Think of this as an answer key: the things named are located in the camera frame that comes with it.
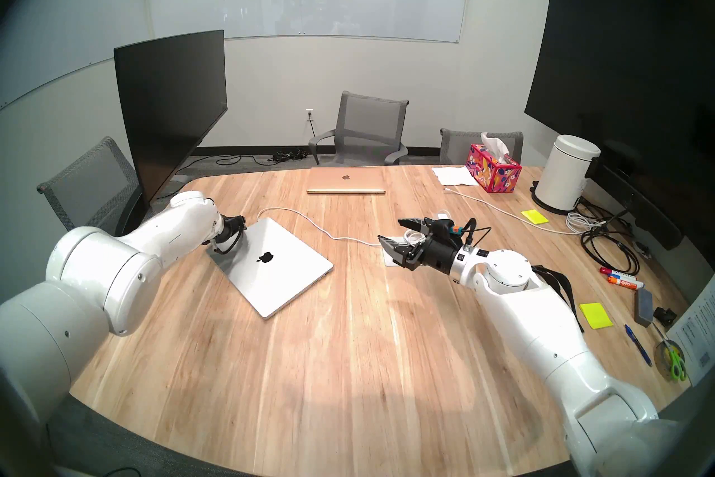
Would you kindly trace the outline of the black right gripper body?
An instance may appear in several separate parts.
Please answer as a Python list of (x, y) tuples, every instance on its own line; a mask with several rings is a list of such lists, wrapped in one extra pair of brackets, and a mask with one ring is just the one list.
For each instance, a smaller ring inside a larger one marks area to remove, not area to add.
[(462, 248), (463, 241), (458, 234), (448, 233), (447, 237), (430, 234), (410, 250), (410, 271), (426, 266), (449, 275)]

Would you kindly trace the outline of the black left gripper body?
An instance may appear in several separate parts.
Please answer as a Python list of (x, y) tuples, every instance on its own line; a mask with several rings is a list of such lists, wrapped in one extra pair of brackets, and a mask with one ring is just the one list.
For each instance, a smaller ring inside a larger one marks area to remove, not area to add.
[(222, 229), (218, 233), (218, 245), (232, 245), (238, 239), (235, 237), (234, 217), (241, 217), (241, 215), (233, 217), (221, 215)]

